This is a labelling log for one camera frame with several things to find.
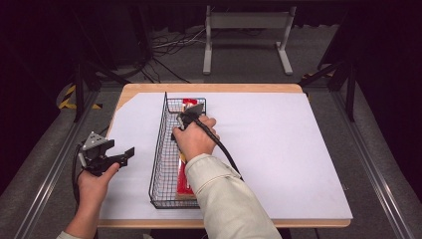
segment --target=gray floor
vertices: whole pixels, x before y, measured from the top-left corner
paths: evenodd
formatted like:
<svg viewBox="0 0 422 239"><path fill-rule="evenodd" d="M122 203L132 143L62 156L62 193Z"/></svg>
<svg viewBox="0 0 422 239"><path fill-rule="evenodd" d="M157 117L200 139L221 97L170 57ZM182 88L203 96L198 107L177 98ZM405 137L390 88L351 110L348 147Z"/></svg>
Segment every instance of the gray floor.
<svg viewBox="0 0 422 239"><path fill-rule="evenodd" d="M297 83L302 75L316 70L316 65L335 30L335 27L292 30L287 47L294 70L292 76L284 74L275 50L274 42L281 37L281 34L269 30L262 32L258 37L238 32L219 33L213 40L213 65L210 76L202 75L204 55L202 43L157 59L192 83ZM159 75L160 81L181 82L161 66L154 62L150 64ZM157 78L150 66L145 69ZM136 83L148 83L142 74L130 80ZM348 188L345 190L345 195L354 218L346 228L319 229L317 231L319 238L398 238L362 164L361 155L348 130L348 122L342 116L342 109L338 108L333 93L330 93L323 83L324 79L304 90L310 94L311 106L338 177ZM102 88L96 99L96 103L103 104L104 108L90 111L76 136L74 145L86 139L91 131L101 131L108 126L121 88L116 84L105 85L107 87ZM414 238L422 238L421 203L398 169L359 89L356 91L354 115L355 125L363 137L371 158L385 178L405 222ZM7 190L1 195L0 238L13 238L16 235L66 140L74 116L75 111L62 110L34 147ZM47 204L41 208L42 213L29 233L29 238L55 238L71 220L74 208L71 156L69 156ZM100 229L100 237L142 238L141 235L147 232L147 230ZM292 237L311 239L317 238L317 235L311 228L297 228L292 229Z"/></svg>

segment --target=metal rail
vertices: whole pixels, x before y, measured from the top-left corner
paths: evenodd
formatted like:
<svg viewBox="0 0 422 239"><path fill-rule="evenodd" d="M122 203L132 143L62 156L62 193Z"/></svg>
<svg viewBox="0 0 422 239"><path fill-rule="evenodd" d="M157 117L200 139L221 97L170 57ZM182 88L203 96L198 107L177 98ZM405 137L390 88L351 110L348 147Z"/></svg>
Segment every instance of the metal rail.
<svg viewBox="0 0 422 239"><path fill-rule="evenodd" d="M38 219L40 218L41 213L43 212L44 207L46 206L47 201L49 200L50 195L53 192L54 187L56 186L59 176L63 171L63 168L66 164L66 159L69 157L71 148L73 148L75 145L75 138L81 126L84 124L88 113L90 112L91 105L95 103L98 94L98 92L88 93L88 98L85 103L86 110L81 115L80 120L72 125L65 139L65 142L63 143L62 148L59 151L59 154L57 155L52 167L50 168L49 173L47 174L46 178L44 179L44 182L38 190L38 193L30 209L28 210L27 215L25 216L21 226L19 227L15 235L15 239L30 237L31 232L33 231Z"/></svg>
<svg viewBox="0 0 422 239"><path fill-rule="evenodd" d="M391 193L390 188L387 185L387 182L385 181L380 170L375 165L371 155L369 154L359 129L354 122L351 122L348 119L347 113L344 110L345 104L343 98L339 92L333 92L331 93L331 96L338 108L338 111L341 112L341 115L347 124L348 131L353 137L355 145L360 154L362 165L369 177L369 180L372 183L373 189L378 196L381 206L384 209L388 220L390 221L394 233L396 234L397 238L414 239L415 237L410 228L407 226L407 223L405 222L405 219L397 205L397 202L394 199L393 194Z"/></svg>

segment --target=metal wire basket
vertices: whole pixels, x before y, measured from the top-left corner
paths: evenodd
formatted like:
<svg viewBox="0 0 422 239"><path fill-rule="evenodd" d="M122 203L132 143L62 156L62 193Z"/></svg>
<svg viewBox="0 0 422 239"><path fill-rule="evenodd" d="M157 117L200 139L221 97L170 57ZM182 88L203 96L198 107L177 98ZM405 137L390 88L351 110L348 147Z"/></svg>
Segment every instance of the metal wire basket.
<svg viewBox="0 0 422 239"><path fill-rule="evenodd" d="M194 99L198 104L204 104L203 114L206 115L205 99ZM183 99L168 99L164 95L161 124L155 149L154 165L149 184L149 198L157 209L198 208L196 199L180 200L176 198L177 174L179 167L179 149L171 139L172 129L179 126L177 115L181 113Z"/></svg>

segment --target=sleeve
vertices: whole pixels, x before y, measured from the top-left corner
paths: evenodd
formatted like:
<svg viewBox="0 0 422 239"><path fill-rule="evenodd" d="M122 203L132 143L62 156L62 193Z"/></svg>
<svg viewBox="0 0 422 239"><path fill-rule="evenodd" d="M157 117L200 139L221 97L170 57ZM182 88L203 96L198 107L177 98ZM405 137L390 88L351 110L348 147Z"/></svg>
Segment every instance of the sleeve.
<svg viewBox="0 0 422 239"><path fill-rule="evenodd" d="M186 177L210 238L281 238L252 190L220 159L194 157L186 165Z"/></svg>
<svg viewBox="0 0 422 239"><path fill-rule="evenodd" d="M57 239L81 239L81 238L74 237L71 234L68 234L68 233L62 231L62 233L60 233L60 235L57 237Z"/></svg>

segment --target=white board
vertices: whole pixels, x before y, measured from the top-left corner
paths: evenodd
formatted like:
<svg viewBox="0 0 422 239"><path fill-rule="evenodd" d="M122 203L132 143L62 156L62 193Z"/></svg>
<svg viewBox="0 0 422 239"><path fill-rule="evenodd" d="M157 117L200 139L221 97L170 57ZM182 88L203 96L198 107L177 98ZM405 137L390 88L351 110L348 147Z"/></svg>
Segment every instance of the white board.
<svg viewBox="0 0 422 239"><path fill-rule="evenodd" d="M272 219L351 219L352 215L305 94L168 93L205 98L207 115L246 183ZM164 93L140 93L114 115L107 155L135 147L112 179L100 219L202 219L199 209L155 209L149 202ZM227 162L216 147L214 155Z"/></svg>

